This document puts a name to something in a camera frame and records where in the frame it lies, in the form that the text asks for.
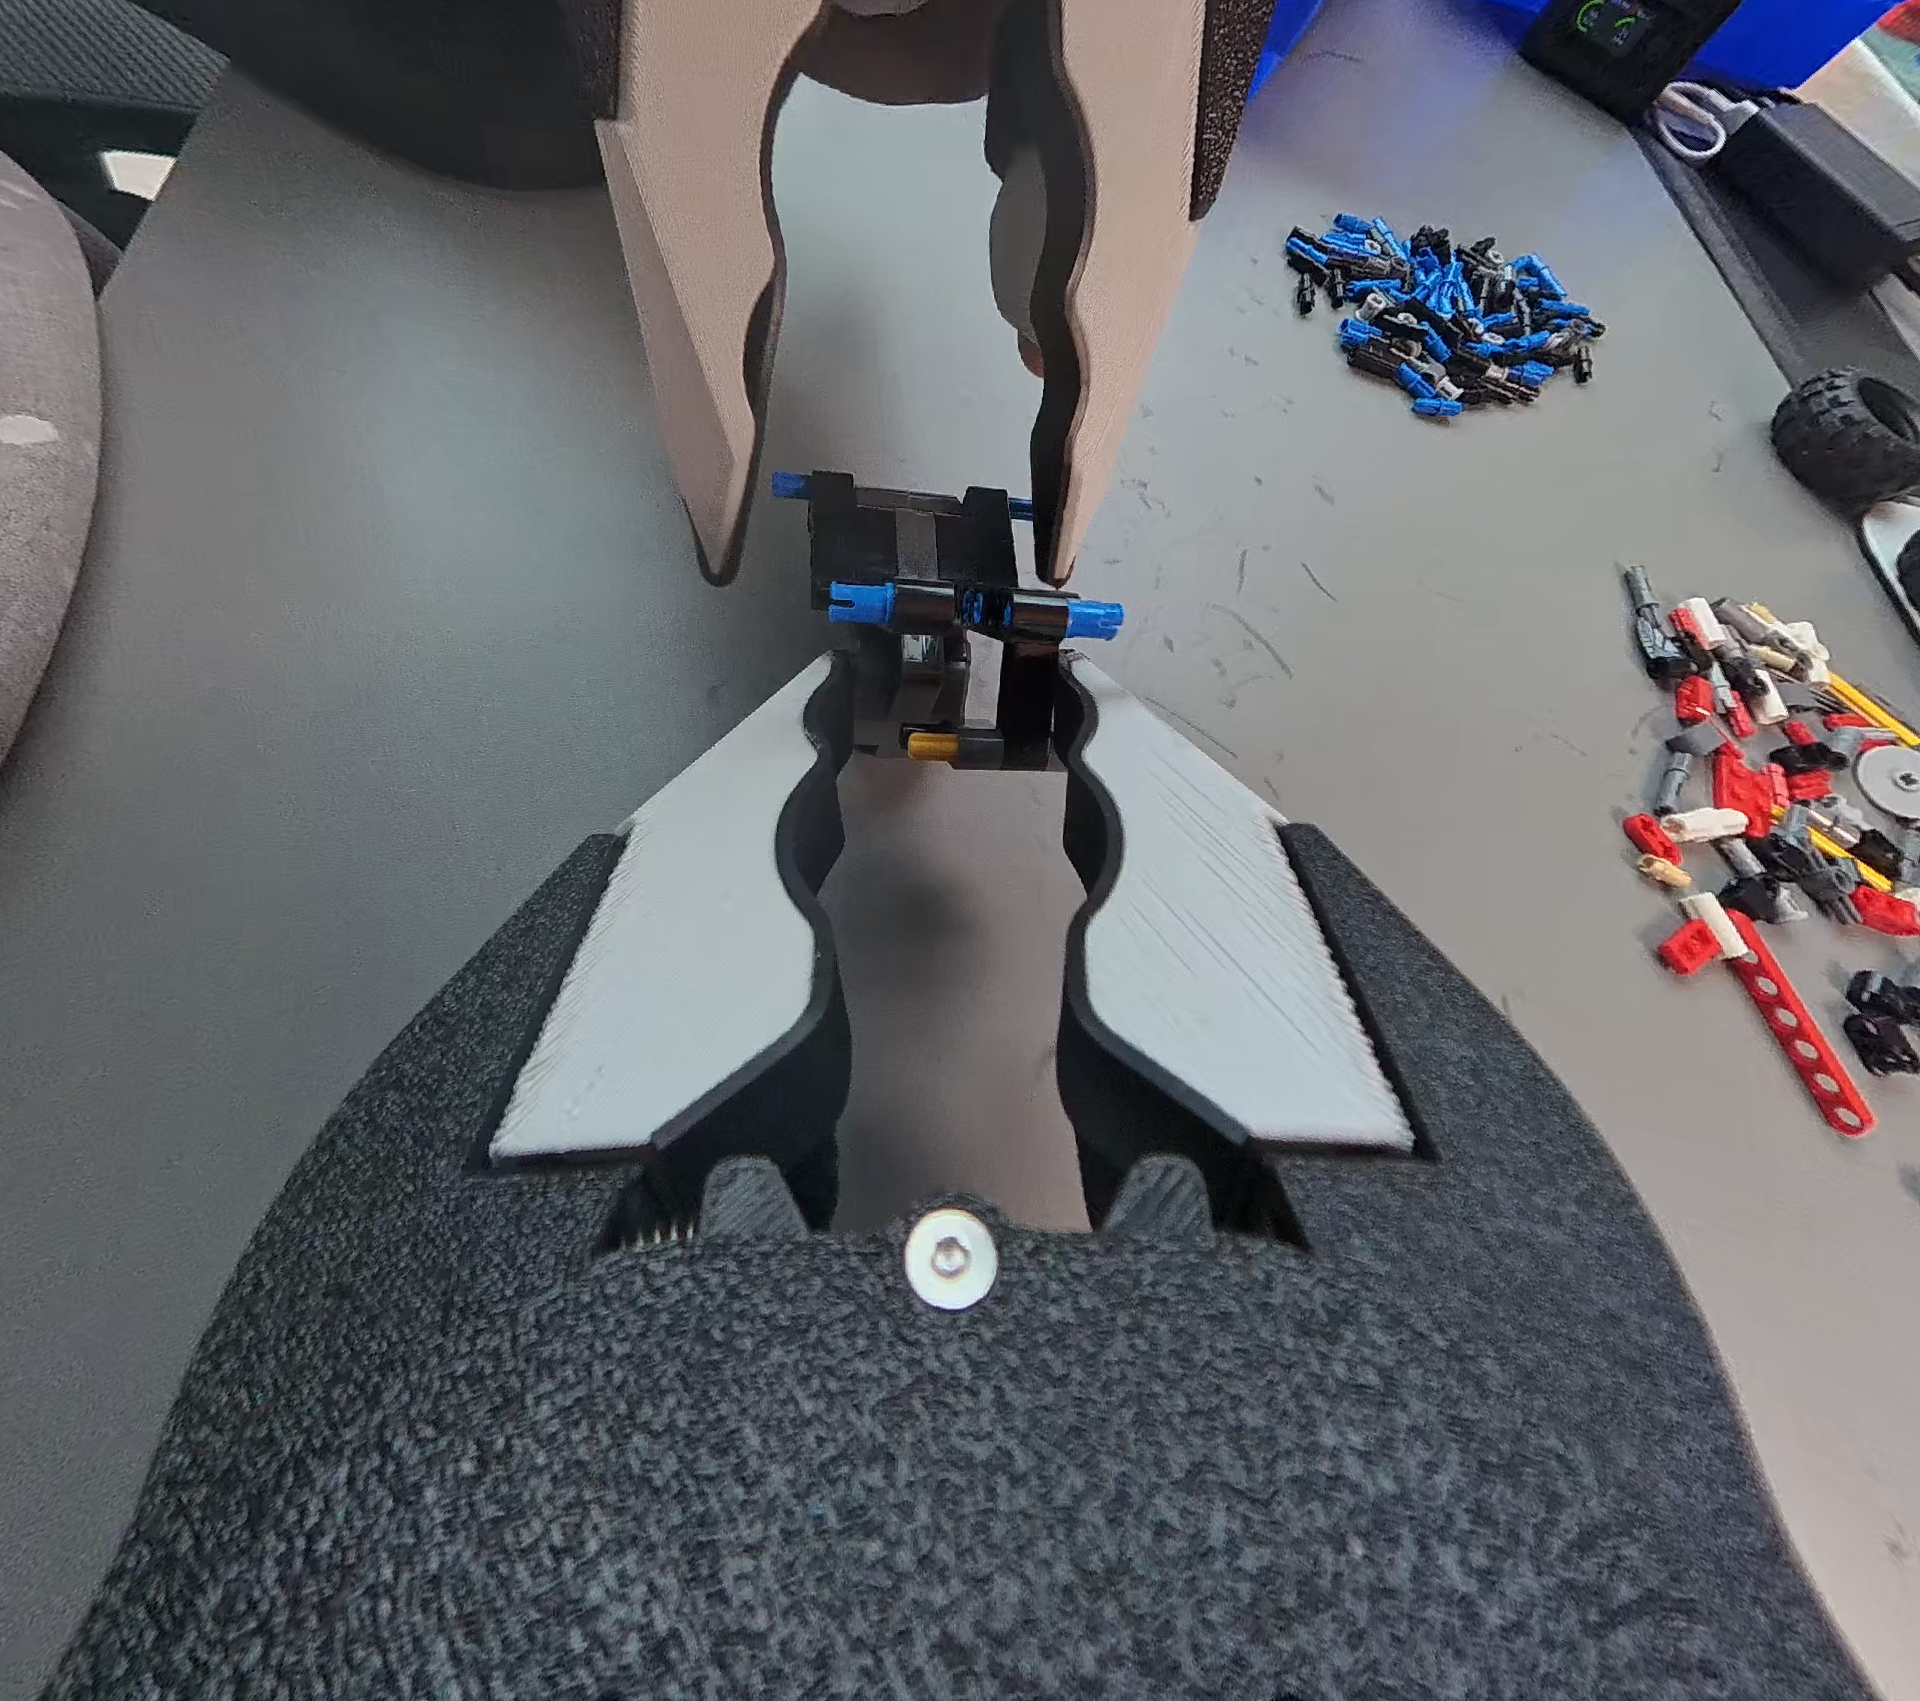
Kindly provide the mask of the black block connector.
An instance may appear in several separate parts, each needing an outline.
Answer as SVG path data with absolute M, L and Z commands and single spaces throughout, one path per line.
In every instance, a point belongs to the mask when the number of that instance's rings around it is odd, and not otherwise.
M 1918 1074 L 1918 988 L 1880 968 L 1860 968 L 1844 984 L 1840 1030 L 1874 1076 Z

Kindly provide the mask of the person's left hand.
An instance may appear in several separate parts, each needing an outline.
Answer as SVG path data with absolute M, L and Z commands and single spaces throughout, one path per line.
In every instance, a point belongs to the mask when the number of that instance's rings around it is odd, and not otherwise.
M 1073 288 L 1077 285 L 1080 247 L 1085 234 L 1088 189 L 1072 192 L 1070 214 L 1048 208 L 1044 148 L 1036 140 L 1022 140 L 1010 151 L 998 181 L 998 196 L 988 223 L 988 271 L 1001 320 L 1014 330 L 1020 361 L 1036 375 L 1046 375 L 1046 355 L 1040 326 L 1033 313 L 1033 294 L 1041 279 L 1048 239 L 1053 234 L 1072 234 L 1068 244 L 1055 242 L 1061 263 L 1053 267 L 1057 281 L 1041 289 L 1041 309 L 1055 312 L 1059 337 L 1073 335 Z

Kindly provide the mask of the white toy wheel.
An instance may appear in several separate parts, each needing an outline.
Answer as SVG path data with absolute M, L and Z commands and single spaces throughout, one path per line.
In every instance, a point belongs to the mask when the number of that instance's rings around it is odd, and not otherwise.
M 1918 643 L 1918 498 L 1867 507 L 1853 525 L 1853 537 L 1910 638 Z

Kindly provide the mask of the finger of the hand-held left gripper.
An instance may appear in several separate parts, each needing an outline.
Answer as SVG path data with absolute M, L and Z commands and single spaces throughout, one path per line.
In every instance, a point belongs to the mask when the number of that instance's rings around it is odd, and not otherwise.
M 1068 584 L 1195 246 L 1205 0 L 1040 4 L 1044 232 L 1027 307 L 1044 387 L 1027 468 L 1038 571 Z
M 618 0 L 602 167 L 660 438 L 709 584 L 741 561 L 786 302 L 771 145 L 830 0 Z

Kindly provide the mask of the red perforated block beam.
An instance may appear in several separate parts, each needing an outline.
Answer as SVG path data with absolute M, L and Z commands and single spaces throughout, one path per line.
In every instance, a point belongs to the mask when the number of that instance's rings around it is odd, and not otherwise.
M 1662 967 L 1678 977 L 1726 968 L 1826 1127 L 1844 1138 L 1871 1133 L 1874 1112 L 1753 920 L 1703 892 L 1674 906 L 1682 924 L 1653 951 Z

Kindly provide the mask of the grey plush cloth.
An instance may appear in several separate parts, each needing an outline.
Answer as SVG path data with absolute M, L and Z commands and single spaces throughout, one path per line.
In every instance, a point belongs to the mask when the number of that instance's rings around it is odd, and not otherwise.
M 98 289 L 74 222 L 1 159 L 1 752 L 84 567 L 102 451 Z

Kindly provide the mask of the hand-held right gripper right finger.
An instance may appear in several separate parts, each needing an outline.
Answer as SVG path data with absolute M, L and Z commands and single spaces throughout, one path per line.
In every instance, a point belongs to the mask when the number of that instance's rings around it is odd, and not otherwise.
M 1080 650 L 1059 662 L 1059 1062 L 1231 1149 L 1407 1157 L 1415 1127 L 1284 840 L 1284 815 Z

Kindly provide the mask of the black building block assembly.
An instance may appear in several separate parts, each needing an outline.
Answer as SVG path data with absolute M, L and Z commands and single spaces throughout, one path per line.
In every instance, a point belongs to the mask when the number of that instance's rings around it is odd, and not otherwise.
M 847 472 L 773 472 L 806 508 L 810 601 L 835 628 L 850 747 L 965 772 L 1048 772 L 1061 650 L 1111 641 L 1123 608 L 1022 582 L 1030 501 L 867 489 Z

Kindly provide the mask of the black rubber toy tyre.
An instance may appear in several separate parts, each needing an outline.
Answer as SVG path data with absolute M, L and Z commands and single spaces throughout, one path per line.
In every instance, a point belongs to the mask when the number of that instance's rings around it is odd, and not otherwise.
M 1767 441 L 1786 472 L 1836 514 L 1918 497 L 1918 400 L 1860 368 L 1800 382 L 1775 406 Z

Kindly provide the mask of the black power bank green display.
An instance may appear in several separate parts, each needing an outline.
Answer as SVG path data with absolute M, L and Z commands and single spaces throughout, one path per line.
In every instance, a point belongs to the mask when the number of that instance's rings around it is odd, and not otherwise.
M 1637 123 L 1742 0 L 1548 0 L 1519 55 L 1624 125 Z

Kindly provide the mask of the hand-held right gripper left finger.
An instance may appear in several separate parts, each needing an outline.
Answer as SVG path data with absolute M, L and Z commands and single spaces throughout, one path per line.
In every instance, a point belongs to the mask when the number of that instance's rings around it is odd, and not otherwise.
M 491 1164 L 810 1159 L 852 1086 L 819 904 L 852 664 L 824 653 L 642 802 L 487 1141 Z

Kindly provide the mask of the pile of blue black pins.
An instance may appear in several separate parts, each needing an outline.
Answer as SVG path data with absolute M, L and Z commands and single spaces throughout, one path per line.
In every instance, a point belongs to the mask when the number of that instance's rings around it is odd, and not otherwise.
M 1294 309 L 1329 312 L 1345 365 L 1430 424 L 1528 409 L 1555 381 L 1589 384 L 1607 332 L 1539 253 L 1506 253 L 1493 235 L 1400 232 L 1341 210 L 1292 226 L 1281 257 Z

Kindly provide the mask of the pile of mixed block parts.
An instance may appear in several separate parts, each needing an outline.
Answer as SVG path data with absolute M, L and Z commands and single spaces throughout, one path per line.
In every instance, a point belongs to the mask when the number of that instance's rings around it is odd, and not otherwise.
M 1819 632 L 1759 603 L 1670 598 L 1618 571 L 1629 649 L 1667 717 L 1619 833 L 1686 920 L 1662 954 L 1738 956 L 1735 923 L 1918 932 L 1915 719 L 1834 669 Z

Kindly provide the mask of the black power adapter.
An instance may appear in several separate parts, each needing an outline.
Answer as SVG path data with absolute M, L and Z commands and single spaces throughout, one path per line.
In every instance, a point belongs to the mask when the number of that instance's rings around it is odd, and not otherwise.
M 1819 103 L 1759 103 L 1705 165 L 1838 288 L 1915 289 L 1918 185 Z

